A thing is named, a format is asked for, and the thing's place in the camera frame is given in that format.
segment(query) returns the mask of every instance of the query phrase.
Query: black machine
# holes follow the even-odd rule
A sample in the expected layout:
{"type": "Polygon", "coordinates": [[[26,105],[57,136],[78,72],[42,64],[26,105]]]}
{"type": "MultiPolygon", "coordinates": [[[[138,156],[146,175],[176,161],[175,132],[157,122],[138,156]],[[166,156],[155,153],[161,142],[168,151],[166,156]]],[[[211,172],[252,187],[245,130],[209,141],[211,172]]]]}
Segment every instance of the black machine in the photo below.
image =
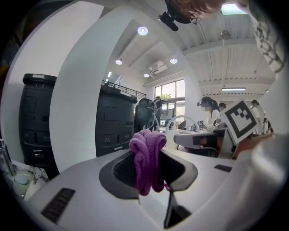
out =
{"type": "Polygon", "coordinates": [[[133,94],[137,95],[138,92],[103,82],[95,124],[97,157],[129,148],[134,134],[134,105],[137,103],[137,97],[133,94]]]}
{"type": "Polygon", "coordinates": [[[19,109],[19,137],[25,164],[44,168],[52,179],[59,174],[49,134],[49,111],[55,76],[25,74],[19,109]]]}

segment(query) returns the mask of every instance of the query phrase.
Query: purple cloth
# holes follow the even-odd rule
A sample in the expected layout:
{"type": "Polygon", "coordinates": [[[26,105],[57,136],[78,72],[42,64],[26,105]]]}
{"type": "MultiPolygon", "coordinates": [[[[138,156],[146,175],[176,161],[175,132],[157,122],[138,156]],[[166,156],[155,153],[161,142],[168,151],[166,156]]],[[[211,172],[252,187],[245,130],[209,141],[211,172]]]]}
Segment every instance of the purple cloth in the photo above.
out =
{"type": "Polygon", "coordinates": [[[166,145],[166,142],[164,134],[150,130],[135,133],[130,141],[131,151],[135,154],[135,188],[142,196],[149,194],[150,187],[155,192],[163,190],[159,151],[166,145]]]}

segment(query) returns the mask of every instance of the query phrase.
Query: fluorescent light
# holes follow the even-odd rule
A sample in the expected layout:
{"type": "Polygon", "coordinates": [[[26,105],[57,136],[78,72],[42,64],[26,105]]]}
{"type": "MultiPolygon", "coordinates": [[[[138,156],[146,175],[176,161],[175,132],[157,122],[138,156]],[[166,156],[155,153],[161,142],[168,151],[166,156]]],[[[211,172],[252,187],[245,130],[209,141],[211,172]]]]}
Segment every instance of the fluorescent light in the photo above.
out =
{"type": "Polygon", "coordinates": [[[117,65],[121,65],[121,64],[122,64],[122,61],[121,61],[121,60],[116,60],[116,64],[117,64],[117,65]]]}
{"type": "Polygon", "coordinates": [[[222,88],[223,92],[228,92],[228,91],[245,91],[246,88],[222,88]]]}
{"type": "Polygon", "coordinates": [[[236,4],[225,4],[222,6],[221,12],[223,15],[231,14],[247,14],[246,12],[240,10],[236,4]]]}
{"type": "Polygon", "coordinates": [[[146,27],[140,27],[137,29],[137,32],[140,34],[140,35],[147,35],[147,33],[149,32],[148,29],[146,27]]]}
{"type": "Polygon", "coordinates": [[[172,58],[170,61],[172,64],[176,64],[177,63],[177,59],[176,58],[172,58]]]}

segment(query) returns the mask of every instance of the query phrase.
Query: black chair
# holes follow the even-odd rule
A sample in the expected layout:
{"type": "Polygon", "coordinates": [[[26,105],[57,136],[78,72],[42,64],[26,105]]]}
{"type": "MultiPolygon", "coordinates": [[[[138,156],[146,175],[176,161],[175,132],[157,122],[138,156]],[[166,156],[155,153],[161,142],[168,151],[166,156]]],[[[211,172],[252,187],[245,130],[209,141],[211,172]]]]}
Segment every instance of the black chair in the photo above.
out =
{"type": "Polygon", "coordinates": [[[184,120],[184,121],[179,125],[179,129],[185,130],[185,126],[186,126],[186,120],[184,120]]]}

